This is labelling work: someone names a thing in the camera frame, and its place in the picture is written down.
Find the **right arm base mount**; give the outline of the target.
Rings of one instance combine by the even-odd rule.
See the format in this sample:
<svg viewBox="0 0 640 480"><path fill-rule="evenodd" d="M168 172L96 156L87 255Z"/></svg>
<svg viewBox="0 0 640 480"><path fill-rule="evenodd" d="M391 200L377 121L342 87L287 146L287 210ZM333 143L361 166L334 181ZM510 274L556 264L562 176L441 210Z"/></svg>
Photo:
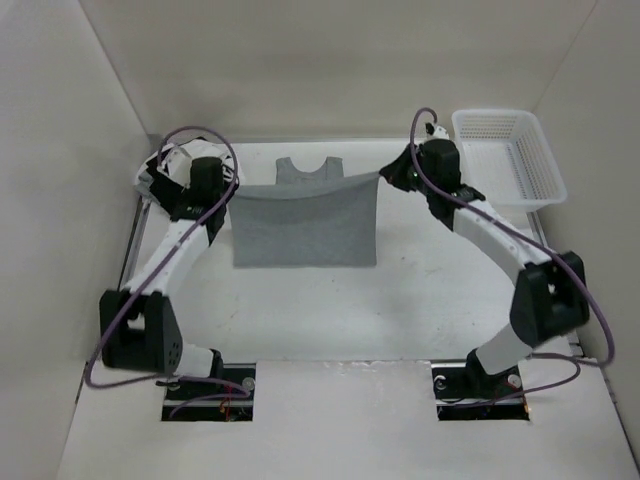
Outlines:
<svg viewBox="0 0 640 480"><path fill-rule="evenodd" d="M517 366L473 384L463 363L436 363L432 369L436 415L440 421L528 421L529 410L521 393L523 384Z"/></svg>

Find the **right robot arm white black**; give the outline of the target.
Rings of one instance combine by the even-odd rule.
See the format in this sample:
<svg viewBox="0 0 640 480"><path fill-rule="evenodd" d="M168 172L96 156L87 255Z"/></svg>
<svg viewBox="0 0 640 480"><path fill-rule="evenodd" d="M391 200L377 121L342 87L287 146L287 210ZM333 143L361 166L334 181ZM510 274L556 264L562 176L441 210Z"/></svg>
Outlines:
<svg viewBox="0 0 640 480"><path fill-rule="evenodd" d="M545 252L533 240L511 235L511 224L486 196L462 182L452 141L409 144L379 174L398 190L422 194L437 220L474 244L513 283L506 325L467 355L463 380L473 395L489 394L538 347L587 323L582 259L573 252Z"/></svg>

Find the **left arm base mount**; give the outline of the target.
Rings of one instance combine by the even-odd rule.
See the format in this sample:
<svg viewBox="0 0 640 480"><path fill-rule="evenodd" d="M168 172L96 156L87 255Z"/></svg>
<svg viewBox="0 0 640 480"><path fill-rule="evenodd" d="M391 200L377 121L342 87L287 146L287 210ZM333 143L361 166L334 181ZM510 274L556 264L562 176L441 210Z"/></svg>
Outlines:
<svg viewBox="0 0 640 480"><path fill-rule="evenodd" d="M227 364L222 379L228 385L193 381L158 381L164 388L163 422L251 422L254 414L257 365Z"/></svg>

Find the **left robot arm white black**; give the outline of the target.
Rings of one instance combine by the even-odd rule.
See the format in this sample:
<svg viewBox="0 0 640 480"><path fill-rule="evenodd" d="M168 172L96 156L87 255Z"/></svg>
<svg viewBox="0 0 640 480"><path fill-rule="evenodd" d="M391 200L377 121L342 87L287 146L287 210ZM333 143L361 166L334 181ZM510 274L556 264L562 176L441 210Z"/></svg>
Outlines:
<svg viewBox="0 0 640 480"><path fill-rule="evenodd" d="M225 170L221 159L205 156L191 162L186 188L157 176L169 228L144 267L99 301L101 334L108 337L101 347L105 366L190 377L192 389L206 399L223 390L221 353L183 340L171 298L224 224L227 200L236 189Z"/></svg>

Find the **grey tank top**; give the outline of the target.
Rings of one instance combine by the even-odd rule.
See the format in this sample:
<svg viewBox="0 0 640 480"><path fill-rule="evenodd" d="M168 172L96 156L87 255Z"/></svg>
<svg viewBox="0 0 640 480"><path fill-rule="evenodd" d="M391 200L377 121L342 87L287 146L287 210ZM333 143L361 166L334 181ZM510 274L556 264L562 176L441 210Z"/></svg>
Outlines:
<svg viewBox="0 0 640 480"><path fill-rule="evenodd" d="M237 268L374 267L379 174L347 176L328 157L301 171L276 160L272 185L239 187L229 204Z"/></svg>

